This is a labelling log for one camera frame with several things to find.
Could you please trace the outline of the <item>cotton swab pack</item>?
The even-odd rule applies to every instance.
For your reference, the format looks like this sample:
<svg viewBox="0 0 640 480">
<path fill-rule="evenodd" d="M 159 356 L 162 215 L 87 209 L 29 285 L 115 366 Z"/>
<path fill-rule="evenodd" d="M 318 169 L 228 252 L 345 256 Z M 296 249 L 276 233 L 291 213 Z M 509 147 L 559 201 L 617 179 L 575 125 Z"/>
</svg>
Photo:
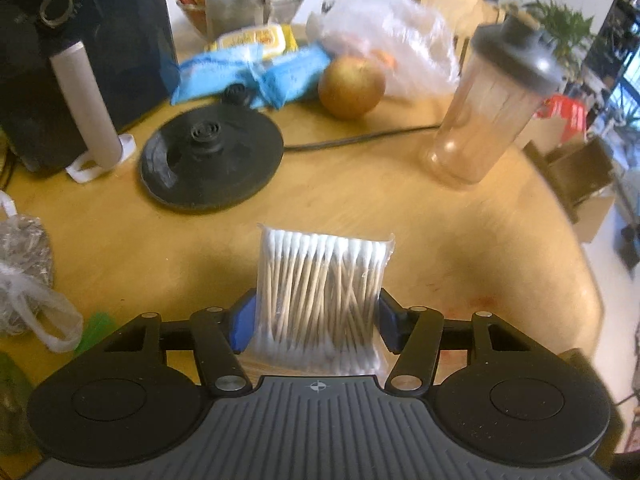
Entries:
<svg viewBox="0 0 640 480">
<path fill-rule="evenodd" d="M 250 350 L 314 374 L 378 375 L 378 300 L 395 240 L 263 226 Z"/>
</svg>

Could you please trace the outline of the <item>black kettle base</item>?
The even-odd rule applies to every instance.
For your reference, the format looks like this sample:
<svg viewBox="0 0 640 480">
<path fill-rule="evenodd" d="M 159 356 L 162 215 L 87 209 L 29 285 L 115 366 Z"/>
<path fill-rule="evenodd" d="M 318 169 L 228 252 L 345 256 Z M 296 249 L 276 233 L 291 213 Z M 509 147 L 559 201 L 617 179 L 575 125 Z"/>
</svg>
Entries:
<svg viewBox="0 0 640 480">
<path fill-rule="evenodd" d="M 162 206 L 205 214 L 262 190 L 278 170 L 280 129 L 250 108 L 255 92 L 230 84 L 218 103 L 188 110 L 158 128 L 139 160 L 145 191 Z"/>
</svg>

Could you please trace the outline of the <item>clear plastic bag dark contents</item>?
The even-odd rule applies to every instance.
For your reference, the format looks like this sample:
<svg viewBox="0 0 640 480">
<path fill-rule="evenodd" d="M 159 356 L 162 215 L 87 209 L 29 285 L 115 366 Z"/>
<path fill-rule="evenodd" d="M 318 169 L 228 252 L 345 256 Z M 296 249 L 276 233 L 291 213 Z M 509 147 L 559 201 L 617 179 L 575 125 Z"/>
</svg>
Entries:
<svg viewBox="0 0 640 480">
<path fill-rule="evenodd" d="M 53 289 L 53 256 L 38 218 L 20 214 L 9 194 L 1 194 L 1 333 L 27 332 L 52 352 L 80 343 L 84 319 Z"/>
</svg>

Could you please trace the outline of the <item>green net bag of fruit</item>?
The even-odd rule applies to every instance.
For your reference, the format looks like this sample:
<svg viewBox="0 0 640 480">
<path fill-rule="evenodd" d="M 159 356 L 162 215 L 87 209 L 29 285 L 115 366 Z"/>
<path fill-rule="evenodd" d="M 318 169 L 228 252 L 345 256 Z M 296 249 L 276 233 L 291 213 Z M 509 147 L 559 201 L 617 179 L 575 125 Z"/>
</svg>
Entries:
<svg viewBox="0 0 640 480">
<path fill-rule="evenodd" d="M 116 330 L 114 318 L 96 312 L 88 319 L 74 356 L 86 352 Z M 1 352 L 1 454 L 20 454 L 32 447 L 26 406 L 34 387 L 14 359 Z"/>
</svg>

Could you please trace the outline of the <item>cardboard tube paper towel holder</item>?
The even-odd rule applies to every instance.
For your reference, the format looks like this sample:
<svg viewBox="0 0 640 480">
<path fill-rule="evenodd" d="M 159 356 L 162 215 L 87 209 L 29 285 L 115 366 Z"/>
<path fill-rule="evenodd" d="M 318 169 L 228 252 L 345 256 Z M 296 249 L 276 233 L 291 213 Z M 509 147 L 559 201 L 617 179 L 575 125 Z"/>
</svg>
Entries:
<svg viewBox="0 0 640 480">
<path fill-rule="evenodd" d="M 134 154 L 130 133 L 118 134 L 84 44 L 77 41 L 50 58 L 52 70 L 86 150 L 65 168 L 76 183 L 96 180 Z"/>
</svg>

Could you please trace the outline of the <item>yellow onion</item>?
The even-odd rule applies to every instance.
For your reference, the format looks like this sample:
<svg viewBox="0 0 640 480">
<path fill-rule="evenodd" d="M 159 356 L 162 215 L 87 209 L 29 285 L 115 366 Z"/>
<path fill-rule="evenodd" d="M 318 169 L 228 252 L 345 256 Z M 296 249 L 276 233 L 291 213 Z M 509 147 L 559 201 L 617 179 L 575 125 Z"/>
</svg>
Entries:
<svg viewBox="0 0 640 480">
<path fill-rule="evenodd" d="M 353 120 L 377 107 L 385 89 L 385 75 L 375 62 L 344 55 L 334 58 L 324 70 L 318 97 L 333 117 Z"/>
</svg>

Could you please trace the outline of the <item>blue snack package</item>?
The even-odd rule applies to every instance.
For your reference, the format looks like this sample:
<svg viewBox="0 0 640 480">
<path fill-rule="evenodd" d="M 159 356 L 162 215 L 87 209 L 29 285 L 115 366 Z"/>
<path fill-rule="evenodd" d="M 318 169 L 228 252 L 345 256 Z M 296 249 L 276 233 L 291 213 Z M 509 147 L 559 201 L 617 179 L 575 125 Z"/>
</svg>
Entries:
<svg viewBox="0 0 640 480">
<path fill-rule="evenodd" d="M 286 104 L 318 96 L 321 75 L 331 58 L 311 44 L 265 60 L 260 44 L 246 44 L 192 56 L 179 66 L 180 81 L 171 103 L 218 96 L 242 84 L 254 96 L 250 106 L 280 110 Z"/>
</svg>

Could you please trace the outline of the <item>clear shaker bottle black lid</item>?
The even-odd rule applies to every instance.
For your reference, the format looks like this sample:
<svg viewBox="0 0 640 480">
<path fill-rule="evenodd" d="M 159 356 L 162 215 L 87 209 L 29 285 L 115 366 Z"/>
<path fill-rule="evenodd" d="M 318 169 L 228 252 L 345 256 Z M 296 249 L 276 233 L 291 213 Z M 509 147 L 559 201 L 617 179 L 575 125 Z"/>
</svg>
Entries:
<svg viewBox="0 0 640 480">
<path fill-rule="evenodd" d="M 434 176 L 457 188 L 486 177 L 563 77 L 544 29 L 525 12 L 478 26 L 470 47 L 425 156 Z"/>
</svg>

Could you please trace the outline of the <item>yellow snack packet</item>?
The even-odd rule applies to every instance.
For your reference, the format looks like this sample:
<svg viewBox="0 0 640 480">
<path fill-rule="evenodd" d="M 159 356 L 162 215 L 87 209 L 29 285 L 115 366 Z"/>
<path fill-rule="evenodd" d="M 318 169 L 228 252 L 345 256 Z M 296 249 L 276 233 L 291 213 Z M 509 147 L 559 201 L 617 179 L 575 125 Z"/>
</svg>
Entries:
<svg viewBox="0 0 640 480">
<path fill-rule="evenodd" d="M 275 58 L 298 50 L 298 43 L 290 25 L 270 23 L 226 32 L 208 44 L 205 51 L 218 51 L 241 46 L 261 46 L 263 58 Z"/>
</svg>

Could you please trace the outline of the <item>clear plastic bag right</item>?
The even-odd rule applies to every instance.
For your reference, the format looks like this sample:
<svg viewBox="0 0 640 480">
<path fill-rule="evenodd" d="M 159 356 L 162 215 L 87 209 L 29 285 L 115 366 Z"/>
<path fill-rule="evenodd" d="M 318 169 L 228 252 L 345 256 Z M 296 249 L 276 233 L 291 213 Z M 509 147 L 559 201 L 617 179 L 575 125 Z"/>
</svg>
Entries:
<svg viewBox="0 0 640 480">
<path fill-rule="evenodd" d="M 335 0 L 309 15 L 306 34 L 332 56 L 370 58 L 381 67 L 386 96 L 405 101 L 456 90 L 459 62 L 446 20 L 416 0 Z"/>
</svg>

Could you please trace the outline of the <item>potted green plant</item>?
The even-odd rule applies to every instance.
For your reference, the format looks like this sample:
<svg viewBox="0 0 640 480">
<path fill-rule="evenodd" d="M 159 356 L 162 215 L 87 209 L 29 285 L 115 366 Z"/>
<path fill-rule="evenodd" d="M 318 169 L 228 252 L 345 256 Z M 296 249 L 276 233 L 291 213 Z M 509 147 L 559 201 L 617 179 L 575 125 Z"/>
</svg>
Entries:
<svg viewBox="0 0 640 480">
<path fill-rule="evenodd" d="M 523 8 L 544 29 L 544 39 L 552 47 L 553 55 L 568 79 L 577 79 L 582 63 L 592 46 L 593 17 L 555 0 L 532 0 Z"/>
</svg>

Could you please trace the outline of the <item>dark blue air fryer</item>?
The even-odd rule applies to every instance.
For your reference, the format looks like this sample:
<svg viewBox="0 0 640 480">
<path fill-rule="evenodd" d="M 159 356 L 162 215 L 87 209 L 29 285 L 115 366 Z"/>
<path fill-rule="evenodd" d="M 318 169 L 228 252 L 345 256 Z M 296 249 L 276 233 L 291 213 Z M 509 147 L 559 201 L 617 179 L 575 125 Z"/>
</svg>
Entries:
<svg viewBox="0 0 640 480">
<path fill-rule="evenodd" d="M 166 0 L 1 0 L 1 130 L 34 174 L 115 165 L 178 82 Z"/>
</svg>

